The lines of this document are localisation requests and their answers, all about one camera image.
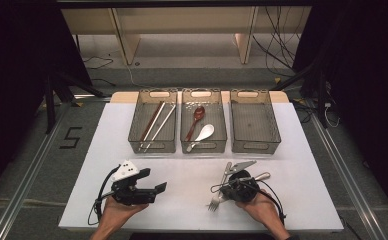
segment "fork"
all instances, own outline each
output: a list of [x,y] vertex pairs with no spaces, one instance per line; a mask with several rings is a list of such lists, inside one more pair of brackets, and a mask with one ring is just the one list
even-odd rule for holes
[[[225,183],[226,177],[228,176],[228,175],[226,175],[226,173],[229,171],[229,169],[231,168],[231,166],[232,166],[232,163],[231,163],[231,162],[228,162],[228,163],[226,164],[225,172],[223,173],[222,181],[221,181],[221,184],[220,184],[221,186]],[[219,207],[219,204],[220,204],[221,202],[226,201],[226,200],[227,200],[227,199],[225,199],[225,198],[223,197],[222,192],[219,190],[219,193],[218,193],[217,195],[213,196],[213,197],[212,197],[212,200],[210,201],[210,204],[209,204],[209,211],[212,211],[212,212],[216,211],[216,209],[218,209],[218,207]]]

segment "red spoon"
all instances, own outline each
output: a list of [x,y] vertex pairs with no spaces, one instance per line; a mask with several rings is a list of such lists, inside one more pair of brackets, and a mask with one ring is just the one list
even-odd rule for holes
[[185,137],[186,142],[191,140],[191,136],[193,135],[195,125],[197,124],[198,121],[200,121],[204,117],[205,113],[206,113],[206,110],[204,109],[203,106],[197,107],[196,110],[194,111],[194,122],[191,125],[190,131],[188,132],[187,137]]

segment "table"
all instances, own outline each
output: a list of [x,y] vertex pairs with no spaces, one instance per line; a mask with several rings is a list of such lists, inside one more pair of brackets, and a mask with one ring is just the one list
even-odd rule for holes
[[[222,154],[187,155],[182,153],[179,138],[176,153],[137,155],[127,141],[135,104],[119,103],[124,101],[119,100],[124,95],[117,94],[116,97],[121,98],[115,98],[114,103],[104,108],[59,227],[95,228],[87,224],[87,219],[100,186],[111,169],[129,159],[139,169],[151,168],[150,176],[138,181],[139,188],[167,182],[167,189],[156,197],[155,203],[131,218],[124,229],[135,232],[262,232],[263,226],[231,201],[222,203],[216,212],[207,210],[213,196],[210,187],[220,183],[226,163],[254,159],[257,163],[247,170],[251,175],[271,173],[272,177],[266,182],[282,202],[288,230],[334,232],[343,229],[291,103],[273,102],[282,139],[274,155],[232,153],[230,140]],[[228,119],[227,100],[224,112]],[[230,139],[229,121],[226,123]]]

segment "spoon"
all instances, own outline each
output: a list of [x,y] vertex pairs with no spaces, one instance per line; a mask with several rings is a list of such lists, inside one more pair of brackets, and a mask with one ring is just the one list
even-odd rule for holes
[[205,113],[206,113],[206,110],[204,109],[203,106],[197,107],[196,110],[194,111],[194,122],[191,125],[190,131],[188,132],[187,136],[185,137],[186,142],[191,140],[191,136],[193,135],[195,125],[197,124],[198,121],[203,119]]
[[197,145],[198,142],[210,137],[214,131],[215,131],[215,127],[213,127],[212,124],[207,124],[206,126],[204,126],[201,129],[198,137],[194,140],[194,142],[187,147],[187,152],[191,152],[191,150],[193,150],[194,146]]

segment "black stand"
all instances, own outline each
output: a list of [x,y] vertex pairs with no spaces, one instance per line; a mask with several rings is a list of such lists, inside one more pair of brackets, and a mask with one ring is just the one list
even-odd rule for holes
[[295,76],[270,89],[271,91],[281,91],[298,80],[305,78],[300,93],[303,97],[312,97],[314,92],[317,91],[318,118],[324,128],[327,127],[324,112],[325,103],[328,98],[325,74],[337,54],[337,46],[339,47],[342,45],[342,42],[350,31],[350,26],[353,25],[351,20],[353,19],[353,16],[355,16],[354,14],[356,14],[354,12],[356,8],[353,4],[358,4],[357,2],[359,1],[350,0],[346,4],[346,7],[338,14],[337,19],[332,28],[328,31],[328,34],[312,63],[298,72]]
[[71,102],[75,99],[72,91],[70,91],[68,84],[75,85],[82,90],[85,90],[96,97],[110,97],[104,93],[81,83],[79,80],[72,76],[60,71],[49,71],[45,79],[45,102],[47,105],[48,126],[46,133],[50,133],[56,123],[56,113],[54,110],[54,95],[53,91],[57,94],[62,102]]

